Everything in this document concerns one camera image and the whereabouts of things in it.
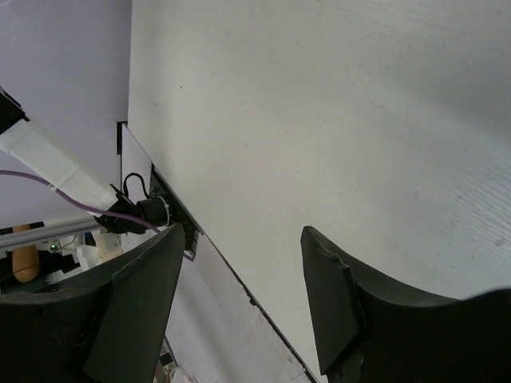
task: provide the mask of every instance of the white panel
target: white panel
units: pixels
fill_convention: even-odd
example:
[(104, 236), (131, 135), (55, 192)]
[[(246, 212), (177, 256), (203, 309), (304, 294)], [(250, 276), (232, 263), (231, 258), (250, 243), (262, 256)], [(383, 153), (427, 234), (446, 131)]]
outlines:
[[(119, 182), (116, 122), (127, 118), (131, 2), (0, 3), (0, 85), (109, 183)], [(29, 169), (0, 152), (0, 168)], [(28, 180), (0, 180), (0, 227), (76, 214)]]
[(133, 12), (130, 130), (314, 371), (305, 225), (434, 293), (510, 284), (510, 2)]

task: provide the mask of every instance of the purple cable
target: purple cable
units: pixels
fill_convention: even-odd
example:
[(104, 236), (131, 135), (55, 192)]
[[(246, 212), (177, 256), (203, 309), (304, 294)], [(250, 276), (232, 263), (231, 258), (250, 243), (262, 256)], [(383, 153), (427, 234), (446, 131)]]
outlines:
[[(0, 170), (0, 176), (14, 176), (14, 177), (27, 178), (28, 180), (37, 181), (40, 184), (43, 184), (45, 186), (53, 187), (53, 185), (50, 182), (48, 182), (47, 180), (45, 180), (44, 178), (41, 178), (39, 176), (34, 176), (29, 173), (14, 172), (12, 170)], [(101, 214), (101, 215), (107, 215), (110, 217), (126, 219), (127, 221), (132, 221), (134, 223), (143, 225), (143, 226), (147, 227), (148, 229), (155, 231), (156, 233), (160, 232), (156, 226), (152, 225), (149, 222), (144, 221), (143, 219), (140, 219), (137, 217), (132, 217), (131, 215), (127, 215), (127, 214), (116, 213), (114, 211), (106, 211), (106, 210), (96, 209), (95, 207), (84, 205), (83, 203), (80, 203), (80, 202), (76, 201), (75, 199), (72, 199), (67, 194), (65, 194), (62, 190), (56, 189), (55, 192), (57, 194), (59, 194), (60, 197), (65, 199), (67, 202), (80, 208), (81, 210), (90, 211), (91, 213), (96, 213), (96, 214)]]

